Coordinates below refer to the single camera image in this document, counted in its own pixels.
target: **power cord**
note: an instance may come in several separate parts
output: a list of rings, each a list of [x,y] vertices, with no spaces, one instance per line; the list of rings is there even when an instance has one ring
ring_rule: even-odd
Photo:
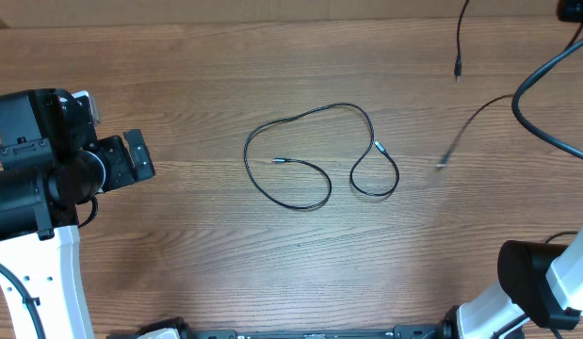
[[[461,24],[464,12],[467,10],[467,5],[469,5],[470,0],[465,0],[464,5],[462,5],[461,15],[459,15],[459,23],[457,24],[457,60],[454,62],[454,76],[457,82],[462,81],[462,56],[461,56]]]
[[[25,307],[31,316],[31,321],[34,323],[34,328],[36,329],[36,335],[38,339],[46,339],[46,334],[44,333],[44,327],[40,321],[40,315],[38,314],[38,309],[36,308],[36,302],[38,299],[32,298],[25,286],[21,281],[15,276],[8,268],[0,264],[0,274],[2,274],[7,280],[15,286],[15,289],[19,292],[24,300]]]
[[[356,188],[357,191],[359,191],[360,193],[365,194],[367,196],[371,196],[371,197],[385,197],[385,196],[389,196],[392,193],[394,193],[394,191],[396,190],[397,184],[400,181],[400,171],[396,165],[396,161],[394,161],[394,159],[391,157],[391,155],[385,150],[385,148],[383,148],[383,146],[378,141],[375,141],[375,130],[373,128],[373,123],[371,122],[370,118],[368,117],[368,114],[366,114],[366,112],[363,109],[361,109],[359,106],[354,105],[354,104],[348,104],[348,103],[337,103],[337,104],[324,105],[322,107],[318,107],[318,108],[314,108],[312,110],[309,110],[305,113],[301,113],[295,117],[282,118],[282,119],[277,119],[275,121],[266,122],[266,123],[260,125],[259,127],[257,127],[256,129],[254,129],[247,137],[247,141],[245,141],[245,149],[243,150],[243,161],[245,162],[245,169],[247,170],[247,173],[250,176],[251,182],[255,185],[255,188],[257,188],[262,194],[264,194],[271,201],[279,204],[282,207],[293,209],[293,210],[310,210],[310,209],[321,207],[325,203],[327,203],[327,201],[329,200],[329,197],[331,196],[331,193],[332,193],[331,178],[329,178],[329,175],[327,175],[327,173],[323,169],[321,169],[320,167],[318,167],[314,164],[311,164],[307,161],[298,160],[298,159],[288,159],[288,158],[274,158],[274,159],[272,159],[272,162],[276,163],[276,164],[279,164],[279,163],[297,163],[297,164],[309,166],[309,167],[319,171],[327,180],[327,184],[328,184],[329,188],[328,188],[327,196],[323,200],[321,200],[320,202],[311,204],[311,205],[307,205],[307,206],[291,205],[291,204],[287,204],[287,203],[280,202],[280,201],[276,200],[275,198],[273,198],[272,196],[267,194],[266,191],[257,184],[255,179],[253,178],[253,174],[251,174],[250,164],[249,164],[249,161],[247,160],[247,150],[249,149],[250,142],[253,139],[253,137],[255,137],[255,135],[260,130],[262,130],[270,125],[296,121],[297,119],[303,118],[303,117],[308,116],[310,114],[314,114],[316,112],[321,112],[321,111],[328,110],[331,108],[343,107],[343,106],[353,107],[353,108],[359,110],[366,118],[366,122],[368,122],[368,128],[370,131],[370,143],[368,144],[366,151],[364,151],[364,153],[360,156],[358,161],[356,161],[354,166],[352,166],[351,170],[349,171],[349,182],[351,183],[351,185],[354,188]],[[367,191],[359,188],[358,186],[356,186],[356,183],[354,183],[354,170],[356,170],[356,167],[358,166],[358,164],[360,164],[360,162],[364,159],[364,157],[370,152],[371,148],[373,147],[373,144],[377,147],[379,152],[381,152],[381,154],[383,154],[387,158],[387,160],[392,164],[392,166],[394,167],[394,171],[396,172],[396,181],[394,183],[394,186],[392,188],[390,188],[389,190],[382,192],[382,193],[367,192]]]
[[[548,142],[549,144],[563,150],[575,157],[578,157],[583,160],[583,151],[578,150],[576,147],[566,144],[565,142],[545,133],[540,128],[536,127],[533,123],[529,122],[526,117],[521,112],[519,108],[519,101],[524,95],[524,93],[530,89],[534,84],[538,82],[545,74],[547,74],[555,65],[557,65],[560,61],[566,58],[568,55],[579,49],[583,46],[583,39],[575,42],[572,46],[568,47],[565,51],[561,52],[558,56],[553,57],[550,61],[545,63],[540,69],[530,75],[526,81],[515,91],[513,94],[513,100],[511,103],[513,115],[515,119],[519,121],[531,134],[536,137],[539,137],[543,141]]]
[[[484,104],[482,107],[480,107],[472,116],[471,118],[469,118],[467,120],[467,122],[462,126],[461,130],[459,131],[459,133],[454,137],[454,140],[452,141],[452,143],[450,144],[450,147],[448,147],[448,151],[446,151],[446,153],[444,154],[444,156],[442,157],[442,159],[440,160],[440,162],[435,166],[436,170],[440,171],[443,170],[445,168],[445,166],[448,163],[448,160],[450,160],[450,156],[452,155],[452,153],[454,153],[454,150],[456,150],[457,146],[459,145],[459,141],[461,140],[462,137],[462,133],[464,133],[464,131],[467,129],[467,127],[469,127],[469,124],[471,123],[471,121],[473,121],[473,119],[476,118],[476,116],[479,114],[479,112],[481,112],[482,110],[484,110],[484,108],[486,108],[487,106],[502,100],[502,99],[506,99],[506,98],[510,98],[512,97],[512,94],[505,94],[505,95],[501,95],[498,98],[492,99],[491,101],[487,102],[486,104]]]

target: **white panel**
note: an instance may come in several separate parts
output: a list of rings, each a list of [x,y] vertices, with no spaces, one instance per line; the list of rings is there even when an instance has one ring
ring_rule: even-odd
[[[457,311],[457,327],[461,339],[489,339],[496,332],[524,314],[510,301],[496,281],[475,300]]]
[[[40,241],[28,234],[0,242],[0,263],[24,284],[32,298],[40,298],[38,313],[48,339],[92,339],[94,333],[80,276],[77,226],[55,228],[55,237]],[[22,297],[0,274],[18,339],[37,338]]]
[[[583,227],[574,242],[551,264],[546,279],[563,309],[571,307],[583,315]]]

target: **black wire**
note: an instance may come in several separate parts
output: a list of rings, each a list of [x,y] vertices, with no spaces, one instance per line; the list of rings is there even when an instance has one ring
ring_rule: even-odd
[[[454,140],[450,144],[450,147],[448,147],[448,151],[446,151],[446,153],[444,154],[444,156],[442,157],[442,159],[440,160],[440,162],[437,164],[436,169],[437,170],[442,170],[446,166],[446,164],[448,163],[448,160],[450,159],[450,156],[452,155],[452,153],[454,152],[454,150],[459,145],[459,140],[461,140],[462,133],[464,133],[464,131],[467,129],[467,127],[469,127],[469,124],[471,123],[471,121],[473,121],[473,119],[476,118],[476,116],[479,114],[479,112],[481,112],[482,110],[484,110],[484,108],[486,108],[487,106],[489,106],[489,105],[491,105],[491,104],[493,104],[493,103],[495,103],[495,102],[497,102],[499,100],[506,99],[506,98],[510,98],[512,96],[513,96],[512,94],[505,94],[505,95],[499,96],[498,98],[492,99],[491,101],[487,102],[482,107],[480,107],[471,116],[471,118],[469,118],[467,120],[467,122],[462,126],[461,130],[459,131],[459,133],[454,137]]]
[[[514,329],[517,325],[521,324],[526,319],[527,319],[527,315],[526,314],[519,315],[517,318],[513,319],[513,321],[511,321],[509,324],[503,326],[497,332],[494,332],[494,334],[492,335],[492,337],[490,337],[490,339],[498,339],[498,338],[500,338],[502,335],[504,335],[508,331]]]
[[[15,276],[8,268],[0,264],[0,274],[2,274],[7,280],[15,286],[15,289],[21,294],[24,299],[25,307],[31,316],[31,321],[34,323],[34,328],[36,329],[36,335],[38,339],[45,339],[46,334],[44,334],[44,327],[42,326],[40,315],[38,314],[38,309],[36,308],[36,301],[31,297],[25,286],[21,281]]]
[[[550,329],[550,330],[551,330],[551,332],[553,332],[553,334],[555,334],[556,339],[563,339],[563,337],[561,336],[559,331],[557,331],[557,329]]]
[[[462,75],[462,55],[461,55],[461,24],[464,12],[467,10],[467,5],[469,5],[469,0],[465,0],[462,6],[461,15],[459,15],[459,22],[457,23],[457,59],[454,62],[454,75],[457,77],[457,81],[461,79]]]
[[[548,239],[544,240],[544,244],[548,244],[549,242],[557,239],[560,236],[564,236],[564,235],[577,235],[577,231],[565,231],[565,232],[559,232],[557,234],[553,234],[553,235],[549,236]]]
[[[394,193],[394,191],[396,190],[397,184],[399,183],[400,180],[400,171],[399,168],[396,165],[396,161],[394,161],[394,159],[389,155],[389,153],[387,151],[385,151],[385,149],[379,144],[379,142],[375,143],[375,130],[373,128],[373,123],[371,122],[370,118],[368,118],[368,114],[366,114],[366,112],[364,112],[363,109],[361,109],[360,107],[358,107],[357,105],[354,104],[348,104],[348,103],[337,103],[337,104],[330,104],[330,105],[324,105],[322,107],[318,107],[318,108],[314,108],[312,110],[309,110],[305,113],[301,113],[295,117],[289,117],[289,118],[282,118],[282,119],[277,119],[275,121],[271,121],[271,122],[266,122],[262,125],[260,125],[259,127],[257,127],[256,129],[254,129],[249,136],[247,137],[247,141],[245,141],[245,149],[243,150],[243,161],[245,162],[245,169],[247,169],[247,173],[250,176],[251,181],[253,182],[253,184],[255,185],[255,187],[262,193],[264,194],[268,199],[272,200],[273,202],[279,204],[282,207],[286,207],[289,209],[294,209],[294,210],[308,210],[308,209],[313,209],[313,208],[317,208],[320,207],[322,205],[324,205],[328,200],[329,197],[331,196],[332,193],[332,184],[331,184],[331,178],[329,178],[329,175],[327,175],[327,173],[321,169],[320,167],[311,164],[309,162],[306,161],[302,161],[302,160],[297,160],[297,159],[287,159],[287,158],[275,158],[272,159],[273,162],[277,162],[277,163],[299,163],[302,165],[306,165],[309,166],[315,170],[318,170],[322,175],[324,175],[324,177],[327,179],[327,183],[329,185],[329,192],[327,194],[327,196],[321,200],[320,202],[317,202],[315,204],[312,205],[308,205],[308,206],[294,206],[294,205],[290,205],[284,202],[280,202],[276,199],[274,199],[272,196],[270,196],[269,194],[266,193],[266,191],[260,187],[257,182],[255,181],[255,179],[253,178],[253,174],[251,174],[251,170],[250,170],[250,164],[249,161],[247,160],[247,150],[249,149],[250,146],[250,142],[253,139],[253,137],[255,137],[255,134],[258,133],[260,130],[262,130],[263,128],[266,128],[270,125],[273,124],[277,124],[277,123],[286,123],[286,122],[291,122],[291,121],[296,121],[299,118],[303,118],[307,115],[316,113],[316,112],[320,112],[320,111],[324,111],[327,109],[331,109],[334,107],[340,107],[340,106],[348,106],[348,107],[353,107],[358,109],[366,118],[366,122],[368,122],[368,128],[370,131],[370,142],[368,144],[368,148],[366,148],[366,151],[364,151],[364,154],[362,154],[362,156],[358,159],[358,161],[356,161],[356,163],[354,164],[354,166],[352,166],[351,170],[349,171],[349,182],[351,183],[351,185],[356,188],[356,190],[358,190],[359,192],[367,195],[367,196],[371,196],[371,197],[384,197],[384,196],[388,196],[391,195],[392,193]],[[373,147],[373,143],[375,143],[377,145],[377,149],[387,158],[387,160],[389,160],[389,162],[392,164],[392,166],[394,167],[394,171],[396,172],[396,182],[394,183],[394,186],[392,188],[390,188],[389,190],[383,192],[383,193],[370,193],[370,192],[366,192],[365,190],[359,188],[358,186],[356,186],[356,183],[354,183],[354,170],[356,170],[356,167],[358,166],[358,164],[360,164],[360,162],[364,159],[364,157],[370,152],[371,148]]]
[[[540,69],[530,75],[526,81],[515,91],[513,95],[513,100],[511,103],[513,115],[515,119],[517,119],[530,133],[534,136],[539,137],[540,139],[548,142],[549,144],[563,150],[573,156],[576,156],[583,160],[583,152],[578,150],[576,147],[568,145],[563,141],[545,133],[540,128],[534,126],[531,122],[529,122],[526,117],[521,113],[521,109],[519,108],[519,100],[521,99],[522,95],[531,88],[538,80],[540,80],[548,71],[550,71],[555,65],[557,65],[560,61],[566,58],[568,55],[573,53],[575,50],[583,46],[583,38],[582,40],[574,43],[571,47],[566,49],[565,51],[561,52],[558,56],[553,57],[550,61],[545,63]]]
[[[92,210],[90,211],[90,215],[88,216],[86,221],[82,222],[79,226],[77,226],[78,229],[90,224],[96,218],[96,215],[99,214],[99,201],[96,200],[96,196],[92,196],[92,198],[90,198],[90,201],[92,202]]]
[[[563,51],[565,51],[566,49],[572,47],[572,45],[574,44],[574,42],[577,40],[577,37],[579,37],[580,36],[580,33],[582,33],[582,29],[583,29],[583,23],[581,23],[577,27],[577,30],[575,31],[574,36],[572,37],[572,39],[570,40],[570,42],[567,44],[567,46],[565,46],[565,48],[563,49]]]

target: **wooden table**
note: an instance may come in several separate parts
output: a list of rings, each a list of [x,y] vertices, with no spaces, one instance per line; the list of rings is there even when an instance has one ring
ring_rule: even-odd
[[[504,241],[578,229],[583,161],[532,136],[508,101],[484,111],[449,167],[433,171],[464,121],[513,92],[575,26],[467,18],[463,28],[462,84],[454,19],[0,30],[0,94],[87,89],[100,137],[140,128],[151,149],[157,175],[101,196],[81,231],[97,336],[175,315],[195,329],[242,331],[434,322],[494,281]],[[377,200],[349,188],[368,130],[338,109],[269,129],[250,151],[257,179],[288,202],[317,201],[325,183],[269,158],[320,165],[332,177],[327,205],[302,213],[267,200],[243,166],[248,133],[340,101],[369,112],[400,167],[397,192]],[[583,51],[523,109],[583,148]],[[392,178],[376,151],[357,171],[370,189]],[[0,338],[12,335],[0,292]],[[583,323],[566,337],[583,338]]]

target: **audio cable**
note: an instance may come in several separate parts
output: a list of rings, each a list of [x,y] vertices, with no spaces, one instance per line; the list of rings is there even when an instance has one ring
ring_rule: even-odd
[[[457,82],[462,81],[461,24],[468,5],[469,0],[465,0],[464,5],[462,5],[461,14],[459,15],[459,22],[457,23],[457,59],[454,62],[454,76]]]
[[[452,143],[450,144],[450,146],[448,147],[448,150],[446,151],[446,153],[444,154],[444,156],[442,156],[442,159],[440,159],[440,162],[435,166],[437,171],[443,170],[445,168],[445,166],[448,164],[448,160],[450,160],[450,156],[454,153],[454,151],[456,150],[457,146],[459,145],[459,141],[461,140],[462,134],[464,133],[464,131],[467,129],[467,127],[469,127],[469,124],[471,124],[471,121],[473,121],[473,119],[476,118],[476,116],[479,114],[479,112],[481,112],[482,110],[484,110],[484,108],[486,108],[487,106],[500,101],[502,99],[507,99],[512,97],[512,94],[505,94],[505,95],[501,95],[497,98],[492,99],[491,101],[487,102],[486,104],[484,104],[482,107],[480,107],[472,116],[471,118],[469,118],[467,120],[467,122],[462,126],[461,130],[459,131],[459,133],[454,137],[454,140],[452,141]]]
[[[283,123],[287,123],[287,122],[291,122],[291,121],[296,121],[296,120],[303,118],[305,116],[308,116],[308,115],[311,115],[311,114],[314,114],[317,112],[329,110],[329,109],[335,108],[335,107],[352,107],[352,108],[359,110],[364,115],[366,122],[368,123],[368,128],[370,131],[370,142],[368,144],[368,147],[366,148],[366,151],[364,151],[364,153],[360,156],[360,158],[358,158],[356,163],[354,163],[354,166],[352,166],[351,170],[349,171],[349,182],[351,183],[351,185],[360,193],[365,194],[367,196],[371,196],[371,197],[386,197],[386,196],[389,196],[392,193],[394,193],[394,191],[396,190],[397,184],[400,181],[400,171],[399,171],[399,168],[397,167],[396,161],[394,161],[392,156],[385,150],[385,148],[378,141],[375,141],[375,130],[373,128],[373,123],[371,122],[370,118],[368,117],[368,114],[366,114],[366,112],[362,108],[360,108],[359,106],[354,105],[354,104],[348,104],[348,103],[336,103],[336,104],[324,105],[322,107],[314,108],[314,109],[309,110],[307,112],[301,113],[301,114],[294,116],[294,117],[282,118],[282,119],[277,119],[275,121],[266,122],[266,123],[258,126],[256,129],[254,129],[247,137],[247,141],[245,141],[245,149],[243,150],[243,161],[245,162],[245,169],[247,170],[247,173],[250,176],[251,182],[255,185],[255,188],[257,188],[262,194],[264,194],[271,201],[279,204],[282,207],[293,209],[293,210],[312,210],[312,209],[321,207],[325,203],[327,203],[327,201],[331,197],[332,183],[331,183],[331,178],[329,177],[327,172],[325,172],[325,170],[323,170],[322,168],[318,167],[317,165],[311,164],[307,161],[298,160],[298,159],[288,159],[288,158],[282,158],[282,157],[277,157],[277,158],[272,159],[272,162],[275,164],[296,163],[296,164],[302,164],[302,165],[308,166],[308,167],[320,172],[320,174],[322,174],[325,177],[325,179],[327,180],[327,185],[328,185],[327,196],[324,199],[322,199],[320,202],[310,204],[310,205],[303,205],[303,206],[292,205],[292,204],[281,202],[281,201],[273,198],[271,195],[266,193],[266,191],[262,187],[260,187],[257,184],[257,182],[255,181],[255,178],[253,178],[253,174],[251,173],[250,164],[249,164],[249,161],[247,159],[247,151],[249,149],[250,142],[253,139],[253,137],[255,137],[255,135],[259,131],[261,131],[262,129],[264,129],[268,126],[274,125],[274,124],[283,124]],[[388,189],[387,191],[384,191],[381,193],[367,192],[364,189],[358,187],[356,185],[356,183],[354,182],[354,171],[356,170],[356,167],[358,167],[360,162],[370,152],[373,145],[375,145],[375,147],[379,150],[379,152],[381,154],[383,154],[383,156],[385,156],[385,158],[387,158],[387,160],[392,164],[392,166],[394,167],[394,171],[396,173],[396,180],[394,182],[394,185],[390,189]]]

